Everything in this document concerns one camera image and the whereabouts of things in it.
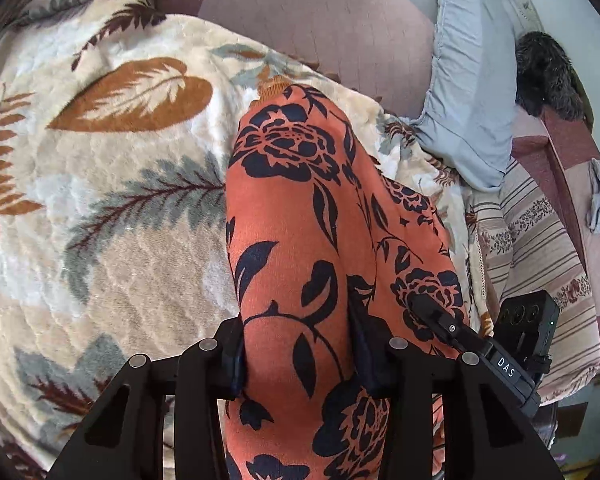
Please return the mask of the light blue grey pillow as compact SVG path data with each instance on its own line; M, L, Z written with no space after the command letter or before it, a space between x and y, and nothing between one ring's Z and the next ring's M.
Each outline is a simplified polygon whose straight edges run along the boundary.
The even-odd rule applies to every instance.
M515 33L502 0L437 0L431 79L408 123L428 153L483 192L501 187L516 117Z

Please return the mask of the mauve quilted bed sheet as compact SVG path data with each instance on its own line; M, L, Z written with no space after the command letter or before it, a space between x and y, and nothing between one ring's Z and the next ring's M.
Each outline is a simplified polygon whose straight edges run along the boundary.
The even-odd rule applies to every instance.
M416 117L429 87L434 24L411 0L156 0L318 68Z

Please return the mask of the striped floral folded quilt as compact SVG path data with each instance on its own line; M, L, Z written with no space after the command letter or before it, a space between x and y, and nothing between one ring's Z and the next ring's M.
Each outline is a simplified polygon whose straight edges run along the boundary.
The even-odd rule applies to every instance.
M501 188L466 198L470 240L480 259L474 283L498 302L544 290L558 305L552 365L538 391L544 404L584 388L600 366L600 331L592 286L557 212L527 170L507 166Z

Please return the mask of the black fuzzy cushion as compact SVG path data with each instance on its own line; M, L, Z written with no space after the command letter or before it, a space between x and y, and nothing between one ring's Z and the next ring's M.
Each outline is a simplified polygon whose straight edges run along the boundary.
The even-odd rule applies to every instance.
M516 42L516 103L539 117L545 105L563 120L584 117L576 75L564 48L545 32L527 32Z

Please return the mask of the pink maroon patchwork quilt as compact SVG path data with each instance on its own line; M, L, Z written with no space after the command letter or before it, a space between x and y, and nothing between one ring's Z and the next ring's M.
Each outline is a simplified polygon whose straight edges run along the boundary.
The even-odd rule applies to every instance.
M513 135L513 158L556 209L588 274L600 330L600 234L588 228L590 162L600 151L585 122L566 122L549 107L539 117L517 107Z

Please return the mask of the cream leaf-pattern fleece blanket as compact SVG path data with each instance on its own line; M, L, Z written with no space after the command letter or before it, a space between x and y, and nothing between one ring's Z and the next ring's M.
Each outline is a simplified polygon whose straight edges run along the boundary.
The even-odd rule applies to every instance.
M0 29L0 454L18 478L46 476L131 354L173 356L237 314L225 170L239 118L285 82L434 200L470 325L490 327L464 185L378 99L149 0L31 0Z

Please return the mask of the orange floral blouse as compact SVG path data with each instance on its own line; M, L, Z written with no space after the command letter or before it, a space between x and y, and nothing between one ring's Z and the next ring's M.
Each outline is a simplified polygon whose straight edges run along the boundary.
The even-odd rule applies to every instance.
M362 386L355 351L397 336L448 358L411 301L466 318L436 207L379 172L320 90L279 78L239 122L226 192L247 364L226 408L230 476L373 477L389 403Z

